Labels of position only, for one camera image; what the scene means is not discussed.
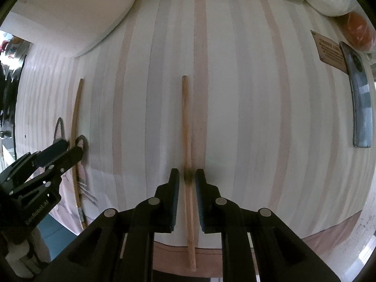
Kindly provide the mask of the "pink utensil holder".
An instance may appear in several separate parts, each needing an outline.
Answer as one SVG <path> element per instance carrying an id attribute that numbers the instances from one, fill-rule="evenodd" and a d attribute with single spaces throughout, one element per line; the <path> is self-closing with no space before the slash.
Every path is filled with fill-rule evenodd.
<path id="1" fill-rule="evenodd" d="M 1 30 L 78 57 L 107 37 L 135 0 L 17 0 Z"/>

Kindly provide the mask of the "blue smartphone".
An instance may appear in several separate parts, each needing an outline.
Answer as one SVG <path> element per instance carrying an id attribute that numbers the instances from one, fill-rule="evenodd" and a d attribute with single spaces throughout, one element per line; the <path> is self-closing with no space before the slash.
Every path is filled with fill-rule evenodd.
<path id="1" fill-rule="evenodd" d="M 370 148 L 373 140 L 370 84 L 360 54 L 343 41 L 340 42 L 340 48 L 351 86 L 354 115 L 353 145 L 356 148 Z"/>

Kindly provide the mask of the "brown label card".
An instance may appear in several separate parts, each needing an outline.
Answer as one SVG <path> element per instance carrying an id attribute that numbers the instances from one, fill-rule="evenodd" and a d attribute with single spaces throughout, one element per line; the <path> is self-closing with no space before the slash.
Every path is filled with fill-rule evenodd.
<path id="1" fill-rule="evenodd" d="M 347 74 L 347 66 L 340 45 L 318 32 L 311 31 L 311 33 L 317 47 L 319 59 L 323 63 L 333 66 Z"/>

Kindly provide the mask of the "clear plastic bag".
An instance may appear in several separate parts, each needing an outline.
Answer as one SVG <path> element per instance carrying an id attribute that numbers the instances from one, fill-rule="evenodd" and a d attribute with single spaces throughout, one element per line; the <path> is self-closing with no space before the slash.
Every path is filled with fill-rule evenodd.
<path id="1" fill-rule="evenodd" d="M 305 0 L 317 12 L 333 17 L 357 50 L 375 54 L 375 26 L 356 0 Z"/>

